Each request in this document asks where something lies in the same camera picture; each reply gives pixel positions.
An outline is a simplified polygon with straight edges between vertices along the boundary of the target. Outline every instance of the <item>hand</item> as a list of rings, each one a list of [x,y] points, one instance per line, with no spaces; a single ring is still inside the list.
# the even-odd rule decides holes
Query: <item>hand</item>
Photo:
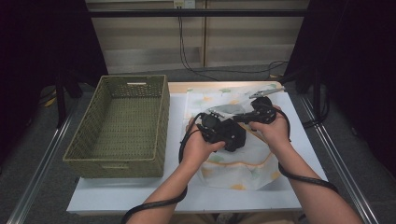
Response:
[[[201,164],[209,158],[210,153],[217,151],[225,146],[225,142],[217,142],[214,144],[207,143],[202,137],[198,127],[192,123],[193,119],[190,119],[189,125],[186,127],[186,131],[192,125],[189,140],[184,147],[182,163],[187,163],[190,167],[198,169]]]
[[[250,122],[249,126],[251,129],[258,130],[262,133],[264,140],[268,143],[268,146],[274,152],[284,144],[289,144],[288,134],[288,123],[286,119],[279,113],[276,113],[276,119],[270,124],[263,124],[259,122]]]

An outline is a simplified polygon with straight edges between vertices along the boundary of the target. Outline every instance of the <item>black curtain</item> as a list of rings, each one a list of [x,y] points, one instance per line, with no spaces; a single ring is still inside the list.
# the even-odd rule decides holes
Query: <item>black curtain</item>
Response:
[[[396,2],[311,0],[309,8],[332,13],[304,19],[285,76],[296,75],[297,89],[305,92],[319,75],[396,176]],[[313,69],[301,70],[305,66]]]
[[[34,116],[44,87],[61,76],[78,96],[78,82],[95,86],[107,75],[91,18],[72,11],[88,11],[85,1],[0,2],[0,163]]]

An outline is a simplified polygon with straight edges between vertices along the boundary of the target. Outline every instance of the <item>metal rail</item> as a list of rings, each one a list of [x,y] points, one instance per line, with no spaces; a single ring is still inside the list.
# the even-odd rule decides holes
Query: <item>metal rail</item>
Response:
[[[306,112],[308,113],[309,118],[315,119],[314,108],[311,102],[308,100],[306,96],[302,96],[301,100],[305,107]],[[338,153],[338,150],[330,138],[329,134],[327,133],[325,127],[322,123],[316,124],[315,129],[318,132],[318,135],[325,146],[327,152],[329,153],[330,158],[332,159],[332,163],[334,164],[338,174],[340,175],[346,190],[348,191],[349,195],[351,196],[353,203],[355,204],[358,212],[361,215],[364,223],[367,224],[377,224],[378,220],[373,213],[370,204],[368,204],[367,199],[364,197],[361,189],[358,187],[355,179],[352,177],[352,174],[347,169],[346,164],[344,163],[341,155]]]
[[[7,224],[22,224],[26,219],[31,206],[35,201],[35,196],[39,192],[41,184],[43,183],[44,178],[50,168],[53,157],[55,156],[56,151],[64,138],[64,134],[69,127],[70,120],[76,111],[78,101],[79,100],[76,100],[72,103],[69,116],[66,118],[64,124],[60,128],[56,129],[41,162],[35,170],[35,174],[33,175],[25,192],[22,194],[20,200],[14,208]]]
[[[91,18],[125,17],[309,17],[332,14],[308,9],[91,9],[89,11],[41,11],[38,14]]]

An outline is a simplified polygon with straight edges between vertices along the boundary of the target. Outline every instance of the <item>patterned fabric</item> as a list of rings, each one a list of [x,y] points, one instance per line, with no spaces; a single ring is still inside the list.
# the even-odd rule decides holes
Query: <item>patterned fabric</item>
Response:
[[[231,117],[234,111],[250,112],[253,110],[250,103],[254,100],[248,98],[250,95],[275,88],[276,85],[273,84],[226,89],[189,89],[183,125],[185,127],[190,118],[201,112],[209,113],[210,109],[220,112],[225,116],[223,119]],[[245,124],[241,125],[247,130],[245,146],[235,152],[219,150],[210,155],[198,174],[206,186],[255,190],[279,177],[277,159],[262,141],[260,134],[251,131]]]

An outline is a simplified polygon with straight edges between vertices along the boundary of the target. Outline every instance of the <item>black cable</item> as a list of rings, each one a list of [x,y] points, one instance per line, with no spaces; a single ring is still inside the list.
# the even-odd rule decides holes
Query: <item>black cable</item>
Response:
[[[241,73],[241,74],[259,74],[259,73],[265,73],[265,72],[271,72],[272,69],[277,68],[281,65],[283,65],[284,63],[288,63],[288,61],[274,61],[271,62],[270,64],[268,64],[267,69],[264,70],[260,70],[260,71],[237,71],[237,70],[223,70],[223,69],[205,69],[205,70],[195,70],[192,69],[187,61],[187,57],[186,57],[186,51],[184,48],[184,37],[183,37],[183,20],[181,19],[181,17],[178,17],[178,28],[179,28],[179,51],[180,51],[180,60],[184,66],[184,68],[186,68],[187,70],[193,72],[194,74],[200,76],[200,77],[207,77],[210,78],[212,80],[215,81],[219,81],[216,78],[213,77],[209,77],[207,75],[201,74],[203,72],[227,72],[227,73]],[[272,64],[274,63],[279,63],[278,65],[271,67]]]
[[[283,76],[278,82],[281,85],[284,85],[287,82],[293,81],[295,79],[297,79],[297,77],[304,72],[307,72],[310,69],[310,66],[307,65],[303,65],[300,66],[299,68],[295,69],[295,71],[287,74],[286,76]]]
[[[302,182],[309,183],[309,184],[319,185],[319,186],[322,186],[322,187],[325,187],[328,189],[332,189],[334,192],[338,193],[337,187],[328,181],[325,181],[322,179],[317,179],[317,178],[312,178],[312,177],[307,177],[307,176],[302,176],[302,175],[291,174],[291,173],[287,172],[285,170],[285,168],[283,168],[283,166],[280,163],[278,164],[278,168],[279,168],[279,172],[283,176],[285,176],[289,179],[298,180],[298,181],[302,181]]]
[[[329,96],[329,93],[326,91],[324,105],[320,111],[320,117],[303,122],[303,127],[305,129],[307,129],[307,128],[311,128],[317,124],[320,124],[327,118],[327,116],[329,115],[329,112],[330,112],[330,96]]]
[[[190,67],[189,63],[187,62],[186,51],[185,51],[185,48],[184,48],[183,20],[181,19],[181,17],[178,17],[178,30],[179,30],[179,54],[180,54],[181,63],[183,64],[184,68],[186,68],[188,71],[191,71],[195,75],[198,75],[200,77],[207,77],[207,78],[210,78],[212,80],[219,81],[216,78],[209,77],[209,76],[206,76],[204,74],[200,74],[198,71],[195,71],[195,70],[193,70]]]
[[[195,116],[195,118],[193,119],[191,125],[189,126],[189,129],[186,131],[186,133],[184,134],[183,140],[181,140],[180,142],[180,149],[178,151],[178,162],[181,163],[181,161],[183,160],[183,152],[184,152],[184,147],[187,144],[187,141],[189,141],[189,138],[196,132],[200,132],[199,130],[195,130],[194,132],[190,133],[192,126],[195,124],[195,121],[201,117],[204,113],[199,113],[197,116]],[[132,209],[130,209],[128,212],[125,213],[125,215],[122,217],[121,220],[121,224],[125,224],[129,218],[131,218],[131,216],[137,212],[143,211],[143,210],[147,210],[147,209],[151,209],[151,208],[157,208],[157,207],[164,207],[167,205],[171,205],[174,203],[179,203],[181,201],[183,201],[183,199],[186,197],[187,195],[187,191],[188,188],[186,187],[183,192],[177,196],[176,198],[173,199],[169,199],[169,200],[163,200],[163,201],[159,201],[159,202],[154,202],[154,203],[143,203],[140,204],[136,207],[133,207]]]
[[[283,116],[283,118],[285,118],[286,123],[288,124],[288,137],[290,138],[290,121],[288,116],[286,116],[285,112],[283,112],[280,109],[274,108],[274,110],[276,110],[277,113],[281,114]]]

